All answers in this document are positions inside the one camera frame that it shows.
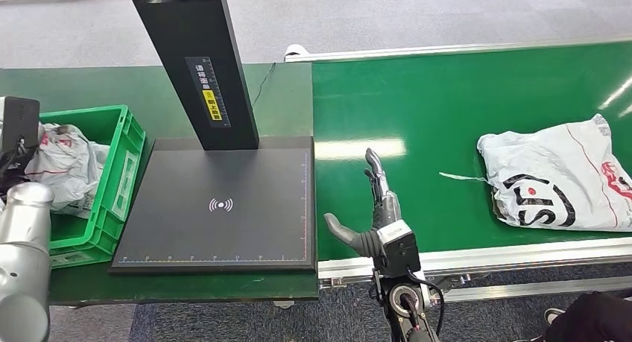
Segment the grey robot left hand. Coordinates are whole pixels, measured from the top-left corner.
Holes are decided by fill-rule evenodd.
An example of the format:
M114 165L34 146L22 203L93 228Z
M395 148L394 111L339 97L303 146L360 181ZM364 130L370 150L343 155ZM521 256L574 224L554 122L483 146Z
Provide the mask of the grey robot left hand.
M22 140L16 143L16 147L1 156L1 188L10 187L27 181L25 168L31 160L31 152L25 147Z

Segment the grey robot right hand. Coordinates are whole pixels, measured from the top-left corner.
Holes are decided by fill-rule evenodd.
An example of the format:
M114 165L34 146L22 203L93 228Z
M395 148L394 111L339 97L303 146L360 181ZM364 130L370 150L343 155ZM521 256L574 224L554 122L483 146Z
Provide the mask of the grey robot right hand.
M382 243L379 240L378 230L402 218L399 198L389 185L386 172L382 167L379 155L371 148L365 153L365 159L370 166L364 174L370 182L373 197L372 225L365 232L356 232L340 223L332 213L323 215L329 231L341 242L351 247L360 256L380 257L382 255Z

